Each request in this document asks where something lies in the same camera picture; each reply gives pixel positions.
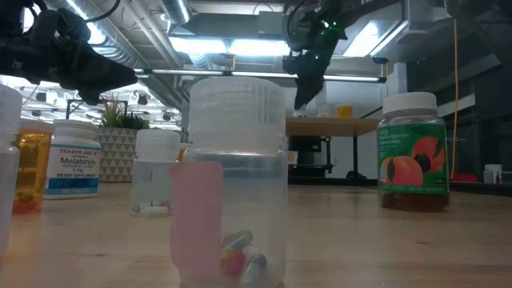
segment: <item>capsule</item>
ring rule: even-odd
[[[246,272],[240,281],[240,288],[258,288],[263,270],[266,267],[266,258],[262,254],[256,254],[252,257]]]
[[[253,234],[249,230],[242,230],[237,232],[228,243],[224,245],[224,249],[231,248],[235,251],[240,251],[243,247],[249,245],[253,241]]]

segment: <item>pill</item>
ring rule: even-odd
[[[240,276],[243,271],[243,267],[246,264],[246,256],[244,253],[238,251],[229,255],[226,260],[226,267],[224,273],[226,276],[236,278]]]
[[[262,254],[252,257],[246,272],[240,280],[240,288],[258,288],[263,270],[266,267],[266,258]]]
[[[234,253],[234,250],[231,248],[225,248],[222,249],[222,256],[221,256],[221,268],[224,269],[227,264],[228,257]]]
[[[146,207],[142,210],[142,213],[147,216],[160,216],[167,215],[169,213],[169,209],[167,207]]]
[[[232,248],[235,251],[240,251],[252,241],[253,234],[249,230],[242,230],[237,232],[231,241],[224,245],[224,248]]]

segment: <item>yellow cable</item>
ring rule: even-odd
[[[451,176],[450,179],[454,178],[455,173],[455,152],[457,151],[457,121],[458,121],[458,25],[457,20],[454,20],[454,38],[455,38],[455,116],[454,116],[454,144],[451,155]]]

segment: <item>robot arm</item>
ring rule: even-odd
[[[23,11],[34,3],[41,13],[23,33]],[[43,0],[2,1],[0,74],[37,84],[57,82],[62,88],[78,90],[91,105],[99,102],[100,93],[137,82],[131,68],[96,53],[87,43],[89,38],[84,19],[68,10],[48,10]]]
[[[290,55],[283,59],[283,69],[296,74],[296,110],[307,105],[322,89],[323,75],[330,64],[340,39],[347,40],[345,28],[360,17],[400,0],[323,0],[311,10],[298,11],[305,5],[301,0],[295,8],[285,7],[286,33]]]

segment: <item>white bottle cap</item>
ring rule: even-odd
[[[14,135],[19,132],[22,100],[19,92],[0,85],[0,134]]]
[[[44,121],[30,119],[22,119],[22,128],[50,133],[53,133],[55,131],[53,124]]]
[[[78,120],[69,120],[69,119],[59,119],[54,120],[55,129],[60,127],[69,127],[69,128],[76,128],[76,129],[82,129],[82,130],[88,130],[95,132],[98,130],[98,127],[89,122],[84,121],[78,121]]]
[[[147,129],[137,132],[135,151],[140,159],[176,161],[180,135],[170,130]]]
[[[412,92],[398,94],[384,99],[382,112],[384,114],[409,109],[438,109],[437,99],[434,94],[427,92]]]
[[[190,137],[195,147],[279,146],[286,135],[282,88],[257,78],[208,78],[190,91]]]

